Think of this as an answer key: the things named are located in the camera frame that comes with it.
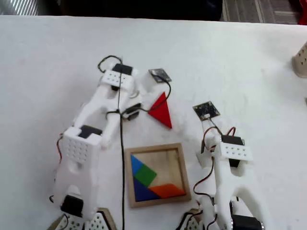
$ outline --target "black wire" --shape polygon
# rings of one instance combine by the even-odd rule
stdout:
[[[109,56],[103,58],[103,59],[98,63],[97,67],[98,67],[98,69],[100,70],[100,72],[105,73],[106,70],[105,70],[105,69],[101,69],[101,64],[104,63],[104,62],[105,62],[106,60],[108,60],[109,58],[115,58],[115,59],[117,59],[117,60],[120,62],[121,65],[123,64],[123,61],[121,60],[121,58],[116,57],[116,56],[114,56],[114,55],[109,55]]]
[[[219,127],[212,121],[211,117],[209,117],[209,120],[212,122],[212,124],[216,127],[217,131],[219,132],[220,135],[223,135]]]
[[[105,57],[104,59],[102,59],[99,63],[98,63],[98,69],[104,73],[105,70],[102,70],[100,68],[101,64],[106,61],[109,58],[116,58],[117,60],[120,61],[121,64],[121,70],[120,70],[120,75],[119,75],[119,89],[118,89],[118,108],[116,111],[109,111],[106,113],[106,117],[109,113],[118,113],[120,115],[120,125],[119,125],[119,129],[120,129],[120,147],[121,147],[121,158],[122,158],[122,200],[121,200],[121,213],[122,213],[122,230],[125,230],[125,152],[124,152],[124,141],[123,141],[123,124],[122,124],[122,114],[119,112],[119,101],[120,101],[120,87],[121,87],[121,72],[122,72],[122,59],[120,59],[119,57],[116,57],[114,55],[109,55],[107,57]]]
[[[198,215],[200,215],[202,213],[202,211],[200,211],[200,212],[198,212],[198,213],[195,213],[195,214],[193,214],[192,216],[190,216],[189,217],[189,219],[187,220],[187,223],[186,223],[186,230],[188,230],[188,224],[189,224],[189,222],[190,222],[190,220],[194,217],[194,216],[198,216]]]
[[[53,203],[53,195],[51,195],[51,196],[49,197],[49,200],[50,200],[51,203]]]
[[[207,225],[207,230],[209,230],[209,227],[216,222],[216,219],[217,219],[217,214],[215,214],[214,220]]]
[[[161,101],[157,106],[155,106],[154,108],[151,108],[151,109],[143,109],[143,108],[140,108],[140,107],[132,106],[132,107],[127,108],[127,109],[126,109],[124,112],[122,112],[122,113],[120,113],[119,110],[116,110],[116,111],[109,111],[109,112],[106,113],[106,119],[107,119],[107,115],[108,115],[108,114],[115,113],[115,114],[123,115],[123,114],[126,113],[126,111],[127,111],[128,109],[135,109],[134,112],[135,112],[135,111],[138,111],[138,110],[142,110],[142,111],[148,113],[148,112],[150,112],[150,111],[156,110],[156,109],[159,108],[164,102],[166,102],[166,101],[168,100],[168,98],[169,98],[169,95],[171,94],[172,87],[171,87],[171,85],[169,84],[169,82],[168,82],[167,80],[165,80],[164,78],[162,78],[162,77],[160,77],[160,76],[158,76],[158,75],[155,75],[155,76],[157,76],[157,77],[160,78],[162,81],[164,81],[164,82],[168,85],[168,87],[169,87],[168,94],[167,94],[166,98],[165,98],[163,101]]]
[[[121,213],[122,213],[122,230],[125,229],[125,152],[124,152],[124,140],[123,140],[123,119],[120,115],[119,123],[120,131],[120,147],[121,147],[121,157],[122,157],[122,200],[121,200]]]
[[[65,213],[64,213],[64,216],[66,217],[66,225],[63,228],[59,229],[59,230],[64,230],[68,226],[68,216]]]

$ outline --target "white tablecloth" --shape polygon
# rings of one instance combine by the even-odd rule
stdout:
[[[126,148],[181,142],[192,187],[209,171],[195,156],[202,127],[192,106],[211,100],[223,131],[236,126],[251,147],[276,229],[306,228],[307,79],[290,62],[306,37],[307,27],[295,25],[1,16],[1,229],[46,229],[60,215],[48,200],[59,160],[55,142],[94,93],[96,65],[110,54],[136,67],[140,78],[164,68],[173,79],[173,129],[142,113],[124,124]],[[102,155],[99,205],[121,229],[119,133]],[[214,192],[214,177],[202,187]],[[192,200],[130,209],[126,199],[126,229],[174,229],[195,206]]]

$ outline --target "red tangram piece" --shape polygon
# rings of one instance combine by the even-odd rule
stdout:
[[[181,190],[173,184],[164,184],[160,186],[149,187],[149,189],[161,198],[184,196],[186,194],[185,191]]]
[[[157,105],[159,105],[163,100],[166,99],[165,92],[161,94],[161,96],[158,98],[158,100],[152,105],[152,108],[155,108]],[[160,105],[157,109],[154,109],[152,111],[149,111],[148,114],[158,121],[160,121],[162,124],[166,125],[169,128],[172,128],[171,118],[169,116],[167,101],[163,102],[162,105]]]

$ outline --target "orange tangram piece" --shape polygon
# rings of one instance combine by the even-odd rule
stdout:
[[[165,184],[155,187],[149,187],[154,193],[156,193],[161,198],[169,198],[173,196],[183,196],[186,194],[185,191],[177,188],[173,184]]]

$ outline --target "blue tangram piece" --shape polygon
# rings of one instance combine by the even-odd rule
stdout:
[[[146,188],[141,182],[139,182],[135,178],[133,179],[133,184],[136,202],[160,199],[160,197],[156,193]]]
[[[135,156],[131,155],[132,175],[134,176],[138,170],[143,166],[143,163]]]

